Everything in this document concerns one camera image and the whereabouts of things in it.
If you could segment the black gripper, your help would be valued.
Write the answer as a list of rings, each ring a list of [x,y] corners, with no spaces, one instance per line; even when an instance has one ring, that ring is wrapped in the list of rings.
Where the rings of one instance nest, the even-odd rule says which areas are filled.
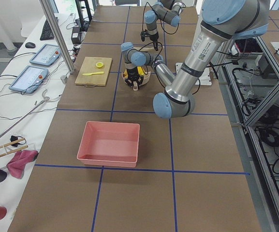
[[[153,42],[153,47],[155,51],[158,51],[158,39],[159,33],[157,29],[154,30],[143,30],[140,33],[141,40],[144,42],[146,38],[149,38]]]
[[[142,68],[126,69],[124,71],[124,82],[130,87],[139,87],[144,80]]]

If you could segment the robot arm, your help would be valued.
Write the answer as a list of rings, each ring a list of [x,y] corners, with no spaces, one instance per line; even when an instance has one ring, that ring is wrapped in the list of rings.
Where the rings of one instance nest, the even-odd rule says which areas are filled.
[[[195,107],[192,87],[220,45],[230,39],[253,38],[266,33],[268,0],[206,0],[201,9],[201,31],[177,74],[165,65],[161,55],[136,51],[131,42],[121,45],[129,81],[138,78],[138,67],[150,66],[165,90],[155,95],[153,109],[160,118],[184,117]]]
[[[140,33],[141,40],[144,42],[146,38],[152,41],[155,51],[158,51],[159,33],[157,29],[157,21],[165,22],[172,27],[177,28],[180,23],[180,14],[186,7],[181,0],[158,0],[151,9],[143,12],[142,31]]]

